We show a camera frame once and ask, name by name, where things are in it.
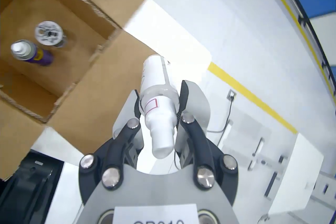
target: white circular lid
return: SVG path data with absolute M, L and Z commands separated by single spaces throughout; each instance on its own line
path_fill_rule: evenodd
M 17 56 L 26 56 L 30 53 L 31 47 L 25 42 L 16 42 L 12 44 L 11 50 Z
M 46 46 L 54 46 L 61 42 L 63 30 L 53 21 L 43 21 L 35 28 L 36 40 Z

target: white wall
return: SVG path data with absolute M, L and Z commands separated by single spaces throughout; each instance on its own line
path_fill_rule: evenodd
M 336 65 L 336 12 L 310 19 L 330 65 Z

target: white can cap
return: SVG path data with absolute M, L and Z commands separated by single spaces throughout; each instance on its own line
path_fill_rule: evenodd
M 11 50 L 18 57 L 24 57 L 30 53 L 31 47 L 26 42 L 16 42 L 12 44 Z

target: metal bolt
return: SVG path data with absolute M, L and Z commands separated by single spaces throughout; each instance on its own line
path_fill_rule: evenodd
M 98 224 L 111 224 L 113 222 L 113 214 L 114 210 L 108 210 L 107 212 L 104 212 L 100 217 Z
M 132 118 L 130 120 L 127 121 L 127 127 L 134 129 L 137 128 L 139 126 L 139 119 L 138 118 Z
M 120 171 L 115 167 L 111 167 L 105 170 L 102 175 L 102 183 L 105 187 L 115 187 L 120 180 Z
M 209 211 L 201 210 L 198 212 L 199 224 L 218 224 L 215 215 Z
M 211 170 L 200 167 L 197 170 L 197 181 L 202 187 L 210 188 L 215 184 L 215 176 Z
M 234 170 L 238 166 L 235 158 L 230 155 L 224 155 L 223 162 L 224 162 L 224 166 L 229 170 Z
M 80 166 L 81 168 L 88 169 L 92 166 L 95 157 L 91 154 L 85 155 L 81 161 Z
M 195 121 L 194 116 L 189 112 L 183 113 L 181 116 L 181 119 L 184 123 L 187 123 L 187 124 L 190 124 Z

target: bottle cap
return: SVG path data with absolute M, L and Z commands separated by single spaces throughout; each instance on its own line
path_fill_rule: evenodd
M 150 130 L 152 153 L 158 159 L 166 158 L 174 150 L 174 127 L 172 123 L 170 127 L 162 124 Z
M 12 44 L 11 50 L 15 55 L 24 57 L 30 53 L 31 47 L 26 42 L 16 42 Z

